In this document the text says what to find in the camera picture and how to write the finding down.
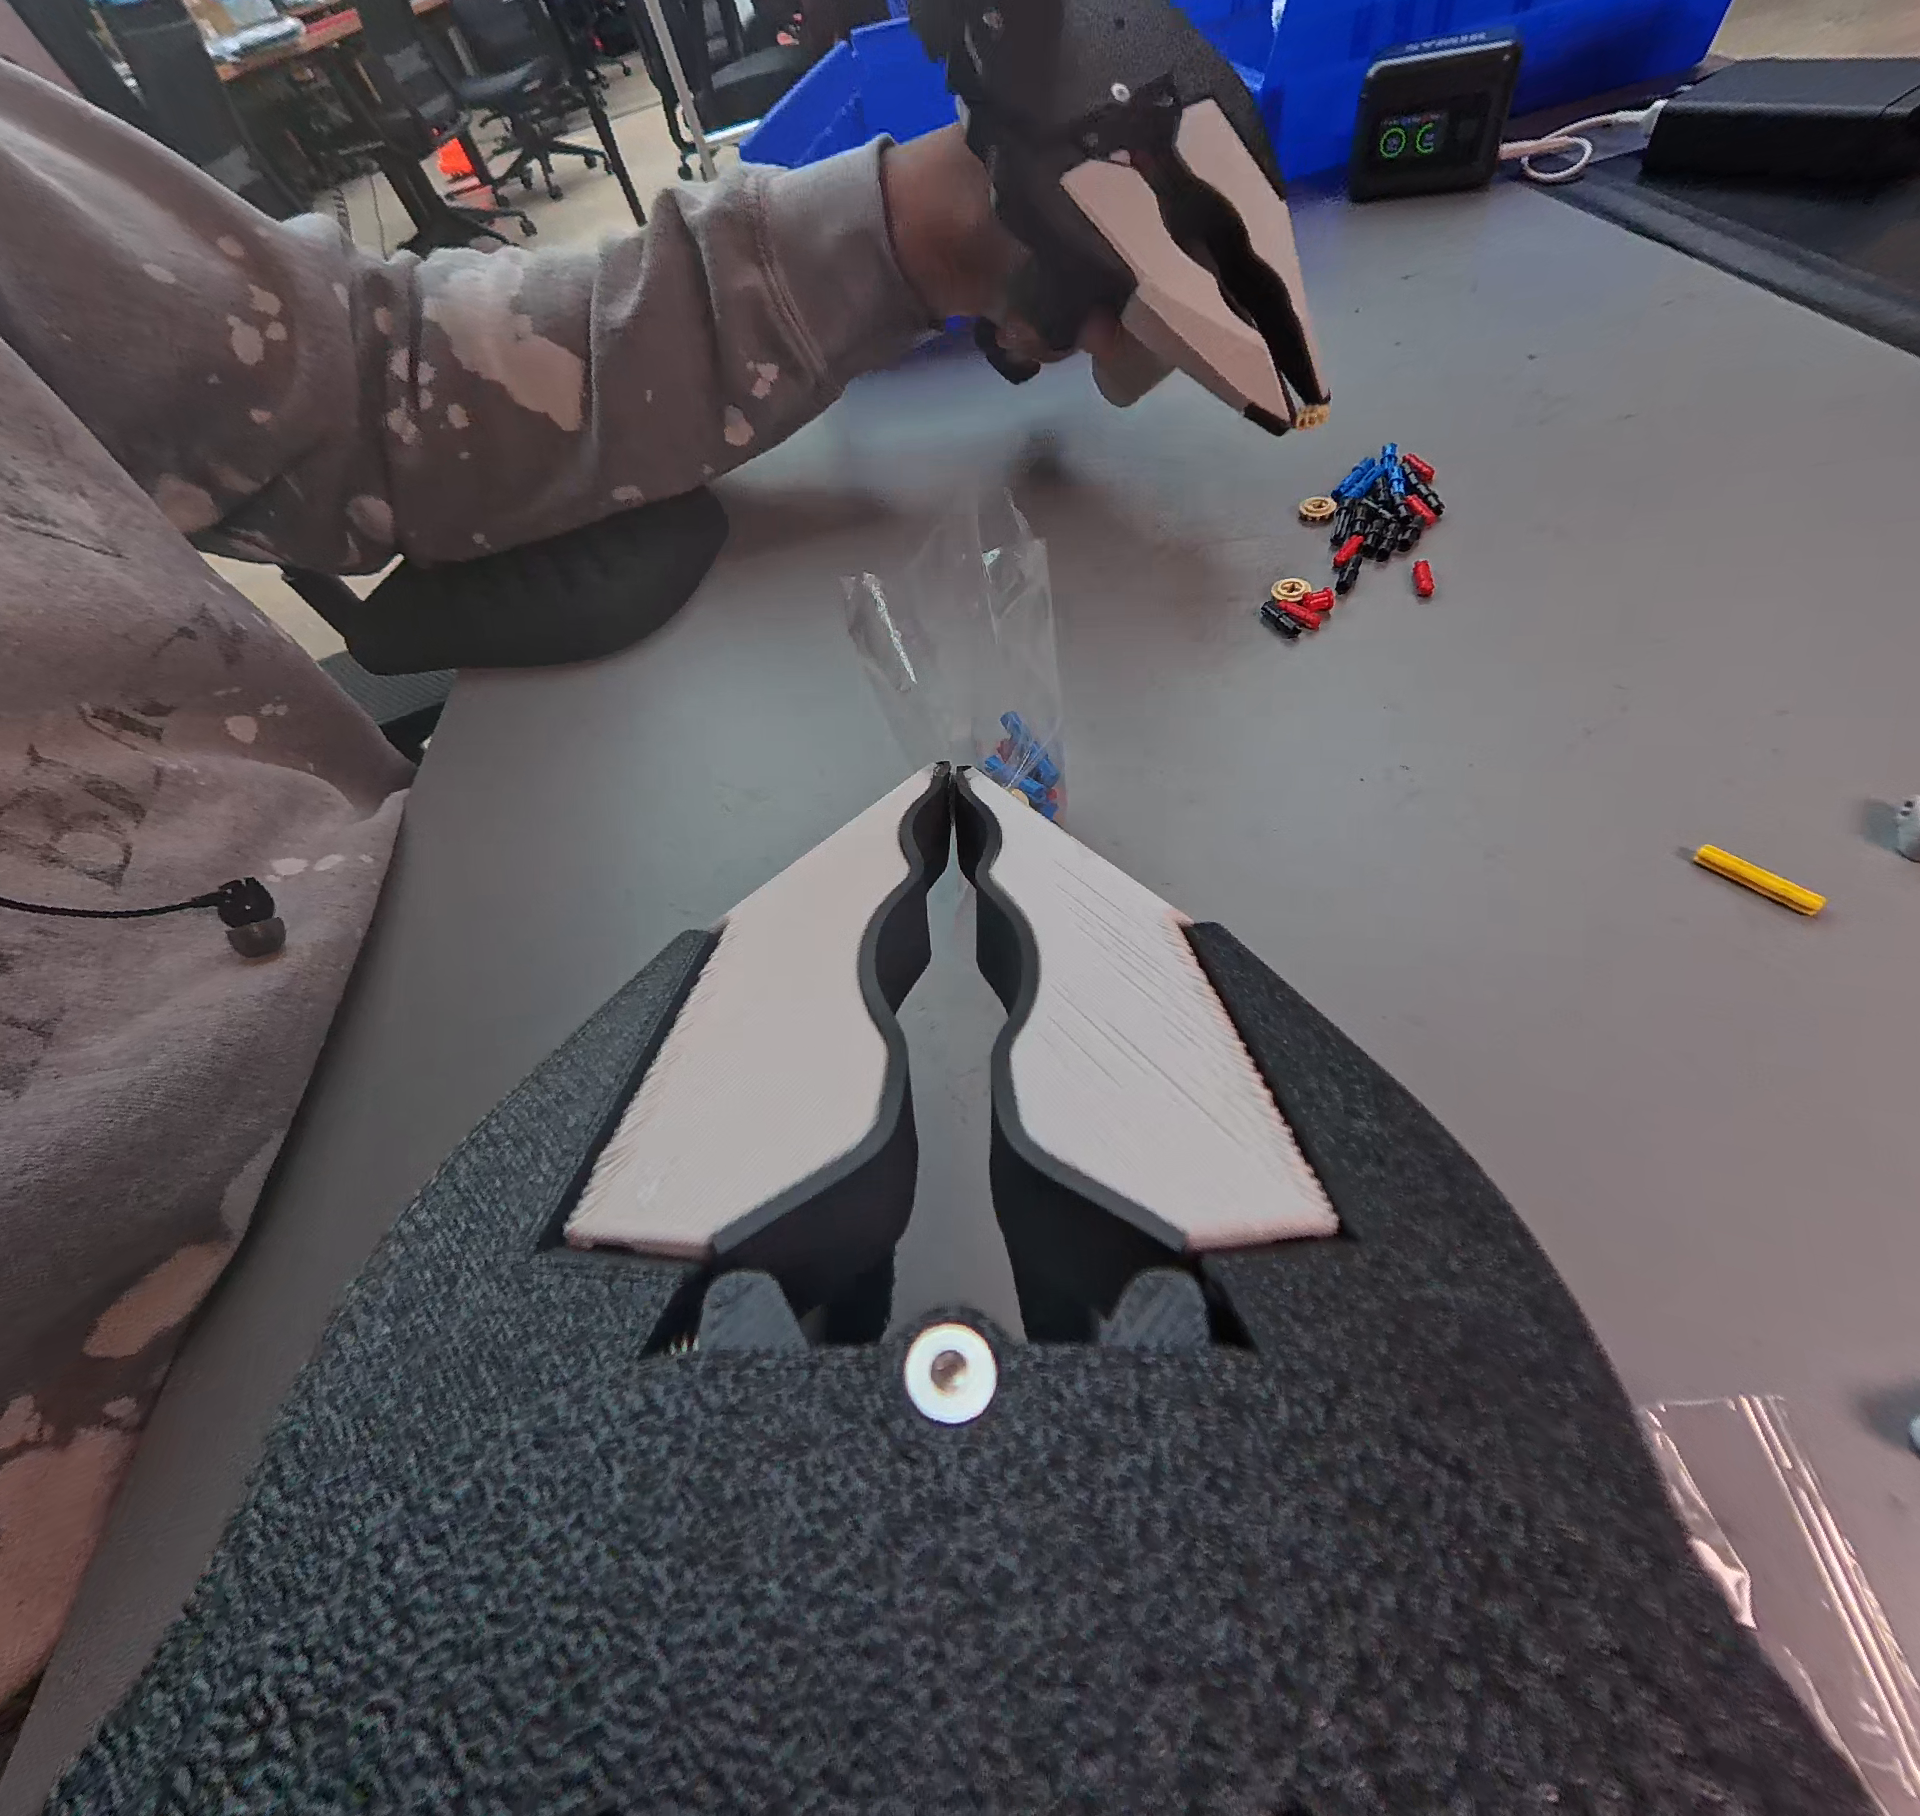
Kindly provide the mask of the pile of small plastic pins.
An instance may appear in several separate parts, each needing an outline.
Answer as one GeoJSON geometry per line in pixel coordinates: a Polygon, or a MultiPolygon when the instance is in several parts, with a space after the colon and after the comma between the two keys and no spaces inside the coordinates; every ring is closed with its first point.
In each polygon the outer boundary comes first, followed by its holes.
{"type": "Polygon", "coordinates": [[[1302,525],[1298,510],[1296,522],[1323,543],[1326,567],[1315,577],[1300,572],[1278,577],[1302,577],[1315,593],[1304,602],[1274,602],[1268,586],[1257,604],[1261,626],[1287,642],[1317,634],[1368,572],[1386,569],[1394,558],[1410,558],[1408,582],[1415,600],[1427,602],[1436,593],[1433,563],[1419,548],[1445,518],[1445,502],[1427,456],[1389,439],[1323,497],[1343,505],[1330,527],[1302,525]]]}

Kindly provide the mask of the grey desk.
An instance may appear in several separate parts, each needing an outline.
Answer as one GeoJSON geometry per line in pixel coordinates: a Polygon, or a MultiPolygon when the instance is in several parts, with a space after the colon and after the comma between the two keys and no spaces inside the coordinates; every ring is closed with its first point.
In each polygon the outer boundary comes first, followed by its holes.
{"type": "Polygon", "coordinates": [[[978,494],[1043,535],[1065,820],[1408,1087],[1639,1405],[1777,1394],[1916,1659],[1916,360],[1539,190],[1295,203],[1331,416],[963,359],[726,485],[614,659],[463,681],[342,1020],[179,1350],[4,1779],[35,1812],[179,1612],[345,1281],[675,933],[898,778],[838,576],[978,494]],[[1445,518],[1287,642],[1296,522],[1394,439],[1445,518]],[[1821,892],[1795,917],[1714,844],[1821,892]]]}

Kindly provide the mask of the black power bank with display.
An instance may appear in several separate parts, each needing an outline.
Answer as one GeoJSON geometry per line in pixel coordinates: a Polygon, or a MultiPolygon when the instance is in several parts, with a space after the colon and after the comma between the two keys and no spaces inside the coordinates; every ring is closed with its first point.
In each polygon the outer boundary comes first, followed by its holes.
{"type": "Polygon", "coordinates": [[[1483,190],[1499,170],[1522,53],[1511,28],[1378,53],[1355,109],[1348,202],[1483,190]]]}

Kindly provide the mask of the metal table leg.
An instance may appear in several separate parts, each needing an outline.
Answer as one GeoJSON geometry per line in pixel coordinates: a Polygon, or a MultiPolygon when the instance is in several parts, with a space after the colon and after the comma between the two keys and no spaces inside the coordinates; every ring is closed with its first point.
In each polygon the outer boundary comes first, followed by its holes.
{"type": "Polygon", "coordinates": [[[709,147],[705,126],[698,121],[698,115],[696,115],[695,94],[685,80],[685,69],[680,58],[680,49],[673,36],[673,28],[664,18],[662,0],[640,0],[640,3],[641,3],[645,21],[653,29],[654,42],[658,47],[662,69],[667,74],[670,96],[680,111],[684,134],[691,145],[696,177],[702,183],[712,183],[718,173],[714,164],[712,164],[712,154],[709,147]]]}

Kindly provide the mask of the yellow plastic axle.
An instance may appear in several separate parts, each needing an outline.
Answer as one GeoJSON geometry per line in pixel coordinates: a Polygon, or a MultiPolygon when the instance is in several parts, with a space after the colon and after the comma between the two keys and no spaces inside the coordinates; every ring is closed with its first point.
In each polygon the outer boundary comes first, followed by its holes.
{"type": "Polygon", "coordinates": [[[1714,844],[1695,845],[1690,861],[1693,869],[1703,869],[1740,892],[1748,892],[1776,909],[1787,911],[1787,915],[1811,919],[1819,917],[1827,906],[1827,897],[1821,892],[1811,892],[1714,844]]]}

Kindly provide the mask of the small clear plastic bag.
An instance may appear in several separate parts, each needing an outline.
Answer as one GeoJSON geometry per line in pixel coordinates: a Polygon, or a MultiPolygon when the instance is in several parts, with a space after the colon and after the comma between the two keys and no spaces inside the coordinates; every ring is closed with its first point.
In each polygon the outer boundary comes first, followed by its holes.
{"type": "Polygon", "coordinates": [[[1917,1684],[1777,1396],[1638,1413],[1693,1559],[1884,1815],[1917,1811],[1917,1684]]]}

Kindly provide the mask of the person's left forearm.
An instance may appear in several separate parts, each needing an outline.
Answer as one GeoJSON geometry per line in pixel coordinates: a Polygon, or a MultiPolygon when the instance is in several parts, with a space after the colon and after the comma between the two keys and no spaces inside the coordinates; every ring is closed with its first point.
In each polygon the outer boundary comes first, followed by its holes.
{"type": "Polygon", "coordinates": [[[185,543],[457,563],[726,478],[928,339],[892,145],[733,167],[595,249],[379,260],[4,66],[4,351],[185,543]]]}

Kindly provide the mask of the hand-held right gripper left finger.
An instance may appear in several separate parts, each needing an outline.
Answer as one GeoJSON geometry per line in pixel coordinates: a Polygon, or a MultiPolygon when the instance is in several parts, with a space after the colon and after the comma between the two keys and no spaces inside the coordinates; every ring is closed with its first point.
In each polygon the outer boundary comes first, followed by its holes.
{"type": "Polygon", "coordinates": [[[931,954],[949,769],[925,769],[698,941],[565,1206],[565,1248],[763,1273],[821,1339],[881,1339],[915,1201],[898,1006],[931,954]]]}

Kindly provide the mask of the person's bleached sweatshirt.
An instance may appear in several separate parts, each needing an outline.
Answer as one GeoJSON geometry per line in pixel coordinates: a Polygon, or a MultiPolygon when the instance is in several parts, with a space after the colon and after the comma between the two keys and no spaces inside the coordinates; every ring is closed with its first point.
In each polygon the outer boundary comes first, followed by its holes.
{"type": "Polygon", "coordinates": [[[4,351],[4,1707],[51,1658],[364,941],[409,777],[4,351]]]}

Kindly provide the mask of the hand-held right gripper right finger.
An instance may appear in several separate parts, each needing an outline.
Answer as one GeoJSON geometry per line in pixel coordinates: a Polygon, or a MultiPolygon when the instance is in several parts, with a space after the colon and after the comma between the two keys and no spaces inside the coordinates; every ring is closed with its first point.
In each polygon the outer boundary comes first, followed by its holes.
{"type": "Polygon", "coordinates": [[[1340,1223],[1188,915],[984,772],[954,778],[975,954],[1003,1021],[989,1177],[1026,1339],[1097,1339],[1146,1273],[1340,1223]]]}

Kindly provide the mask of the cluster of mixed colourful pins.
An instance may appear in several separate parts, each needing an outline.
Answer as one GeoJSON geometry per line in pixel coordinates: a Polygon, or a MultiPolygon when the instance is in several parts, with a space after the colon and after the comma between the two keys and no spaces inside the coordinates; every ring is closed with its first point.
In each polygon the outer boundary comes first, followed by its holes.
{"type": "Polygon", "coordinates": [[[1035,733],[1015,710],[1003,710],[998,727],[999,735],[978,771],[1043,820],[1056,820],[1065,801],[1065,769],[1056,742],[1035,733]]]}

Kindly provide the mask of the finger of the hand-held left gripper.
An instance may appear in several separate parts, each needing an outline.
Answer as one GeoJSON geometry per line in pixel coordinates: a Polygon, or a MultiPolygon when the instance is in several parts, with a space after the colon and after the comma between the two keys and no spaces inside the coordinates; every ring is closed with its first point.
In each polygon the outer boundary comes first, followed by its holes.
{"type": "Polygon", "coordinates": [[[1302,260],[1284,187],[1218,100],[1180,113],[1166,173],[1168,227],[1210,274],[1218,306],[1259,345],[1229,376],[1244,408],[1328,408],[1302,260]]]}
{"type": "Polygon", "coordinates": [[[1293,431],[1293,408],[1244,408],[1229,386],[1238,355],[1259,345],[1224,315],[1210,274],[1173,238],[1147,178],[1133,165],[1090,159],[1065,177],[1063,190],[1133,280],[1120,313],[1133,339],[1231,412],[1269,433],[1293,431]]]}

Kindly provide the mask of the person's left hand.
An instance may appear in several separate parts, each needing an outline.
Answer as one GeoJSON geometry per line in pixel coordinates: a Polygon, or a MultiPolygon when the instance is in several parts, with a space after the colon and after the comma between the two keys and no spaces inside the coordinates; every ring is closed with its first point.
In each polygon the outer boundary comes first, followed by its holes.
{"type": "Polygon", "coordinates": [[[1069,355],[1033,315],[1033,254],[996,214],[989,171],[959,123],[881,154],[881,190],[892,255],[925,309],[982,318],[1021,364],[1069,355]]]}

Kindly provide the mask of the black office chair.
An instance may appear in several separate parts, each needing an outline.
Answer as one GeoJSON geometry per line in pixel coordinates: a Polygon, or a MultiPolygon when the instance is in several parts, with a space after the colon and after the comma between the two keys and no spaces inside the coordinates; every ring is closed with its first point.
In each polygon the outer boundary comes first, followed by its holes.
{"type": "Polygon", "coordinates": [[[551,159],[575,157],[628,193],[629,183],[614,149],[595,149],[569,137],[576,117],[588,117],[605,138],[610,126],[595,75],[555,26],[547,0],[445,3],[473,58],[473,71],[455,85],[457,96],[481,121],[503,131],[489,170],[526,193],[539,178],[547,199],[561,199],[551,159]]]}

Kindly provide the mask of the background workbench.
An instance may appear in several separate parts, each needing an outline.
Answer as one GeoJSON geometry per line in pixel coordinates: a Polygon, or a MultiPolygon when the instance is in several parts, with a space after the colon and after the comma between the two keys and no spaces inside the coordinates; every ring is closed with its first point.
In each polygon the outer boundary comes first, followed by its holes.
{"type": "Polygon", "coordinates": [[[345,117],[320,154],[366,164],[388,183],[411,224],[405,252],[424,258],[493,238],[429,177],[437,151],[462,138],[466,113],[411,0],[353,0],[324,26],[276,18],[264,23],[268,38],[239,53],[215,53],[185,0],[109,3],[103,18],[159,141],[256,211],[289,218],[296,199],[254,145],[235,85],[317,74],[345,117]]]}

